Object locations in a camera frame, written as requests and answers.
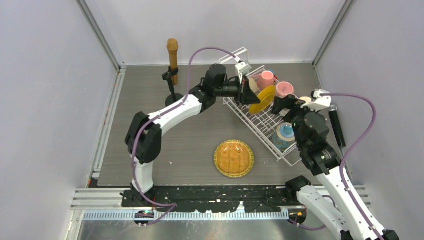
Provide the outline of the yellow patterned plate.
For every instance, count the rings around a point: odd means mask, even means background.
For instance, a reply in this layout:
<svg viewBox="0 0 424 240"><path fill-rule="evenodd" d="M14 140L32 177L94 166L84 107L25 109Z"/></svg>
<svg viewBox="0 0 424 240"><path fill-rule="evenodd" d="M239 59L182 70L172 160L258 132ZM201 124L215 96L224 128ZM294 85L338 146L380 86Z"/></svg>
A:
<svg viewBox="0 0 424 240"><path fill-rule="evenodd" d="M276 86L271 85L262 90L257 97L260 100L260 103L252 104L249 107L249 113L251 115L258 114L265 110L271 103L273 103L276 96Z"/></svg>

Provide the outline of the beige ceramic bowl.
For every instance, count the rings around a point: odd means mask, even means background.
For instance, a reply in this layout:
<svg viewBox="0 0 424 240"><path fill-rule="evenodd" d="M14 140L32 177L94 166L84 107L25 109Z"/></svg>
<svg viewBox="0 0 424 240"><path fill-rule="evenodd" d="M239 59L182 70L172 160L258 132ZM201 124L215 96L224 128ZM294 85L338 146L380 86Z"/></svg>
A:
<svg viewBox="0 0 424 240"><path fill-rule="evenodd" d="M252 90L252 92L255 94L258 94L259 88L255 79L250 77L248 80L249 80L249 87Z"/></svg>

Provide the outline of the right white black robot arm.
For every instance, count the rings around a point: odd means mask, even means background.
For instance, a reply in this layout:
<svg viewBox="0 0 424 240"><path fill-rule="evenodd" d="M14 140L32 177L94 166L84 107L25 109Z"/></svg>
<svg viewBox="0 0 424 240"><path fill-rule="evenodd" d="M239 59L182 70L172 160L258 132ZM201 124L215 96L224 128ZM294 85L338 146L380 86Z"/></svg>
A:
<svg viewBox="0 0 424 240"><path fill-rule="evenodd" d="M306 206L339 240L399 239L394 230L379 223L353 186L345 169L348 156L340 157L327 142L330 130L320 111L331 106L333 94L318 89L311 97L311 102L291 94L275 97L272 113L289 111L283 120L292 125L301 161L335 204L328 202L304 176L286 182L287 202Z"/></svg>

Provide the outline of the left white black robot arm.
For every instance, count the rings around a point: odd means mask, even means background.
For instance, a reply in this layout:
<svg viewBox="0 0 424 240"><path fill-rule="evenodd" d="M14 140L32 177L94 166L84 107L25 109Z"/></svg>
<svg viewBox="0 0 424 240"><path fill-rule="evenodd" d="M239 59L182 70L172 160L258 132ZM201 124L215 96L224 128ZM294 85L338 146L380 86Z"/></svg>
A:
<svg viewBox="0 0 424 240"><path fill-rule="evenodd" d="M153 202L150 191L153 183L153 161L162 150L162 137L181 122L199 115L212 107L217 98L234 98L237 104L252 105L260 102L250 88L249 63L239 61L235 65L237 75L229 78L222 64L213 64L198 85L182 99L150 114L138 112L125 137L128 152L133 161L132 188L134 200L141 207Z"/></svg>

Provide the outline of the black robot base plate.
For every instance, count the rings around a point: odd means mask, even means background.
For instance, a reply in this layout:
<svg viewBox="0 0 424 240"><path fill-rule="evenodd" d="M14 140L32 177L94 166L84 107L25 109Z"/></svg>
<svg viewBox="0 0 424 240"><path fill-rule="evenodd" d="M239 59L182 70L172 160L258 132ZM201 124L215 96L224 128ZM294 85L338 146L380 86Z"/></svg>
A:
<svg viewBox="0 0 424 240"><path fill-rule="evenodd" d="M304 208L292 193L276 185L154 186L145 194L152 203L134 187L120 195L122 207L153 207L160 213L173 203L176 213L234 213L239 207L247 213L273 213L282 207Z"/></svg>

